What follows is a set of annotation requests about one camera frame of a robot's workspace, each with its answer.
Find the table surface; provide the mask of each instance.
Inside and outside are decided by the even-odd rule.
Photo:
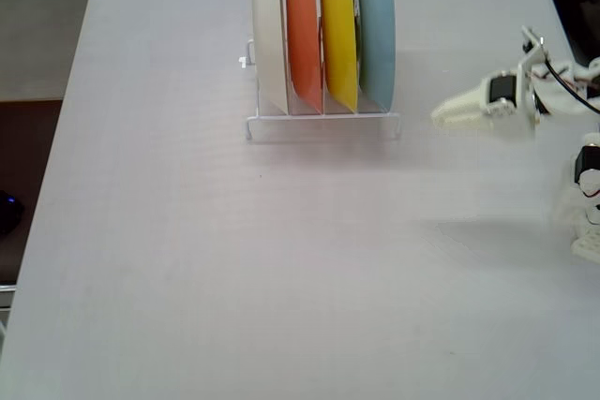
[[[435,130],[551,0],[396,0],[399,141],[256,142],[248,0],[89,0],[0,398],[597,398],[600,266],[548,224],[582,125]]]

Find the light blue plate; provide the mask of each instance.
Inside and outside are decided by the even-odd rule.
[[[359,84],[368,99],[390,111],[396,77],[394,0],[354,0]]]

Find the plate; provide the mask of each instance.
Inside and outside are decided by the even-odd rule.
[[[252,0],[254,55],[261,99],[289,113],[281,0]]]
[[[356,38],[353,0],[321,0],[325,79],[331,96],[357,108]]]
[[[296,94],[318,112],[323,112],[321,44],[317,0],[286,0],[288,55]]]
[[[396,77],[394,0],[354,0],[360,88],[367,98],[390,111]]]

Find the yellow plate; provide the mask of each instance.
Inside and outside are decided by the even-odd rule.
[[[356,36],[353,0],[321,0],[325,79],[331,96],[356,111]]]

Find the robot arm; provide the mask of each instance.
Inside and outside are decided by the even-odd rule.
[[[600,122],[600,57],[589,67],[553,66],[544,40],[523,28],[525,56],[517,67],[485,77],[478,87],[452,97],[432,114],[444,129],[474,129],[506,140],[533,138],[541,117]],[[600,263],[600,133],[584,137],[567,163],[556,222],[574,228],[573,253]]]
[[[600,57],[589,67],[550,64],[544,40],[523,27],[525,56],[517,67],[492,73],[432,114],[445,129],[474,129],[507,140],[532,138],[542,116],[600,120]]]

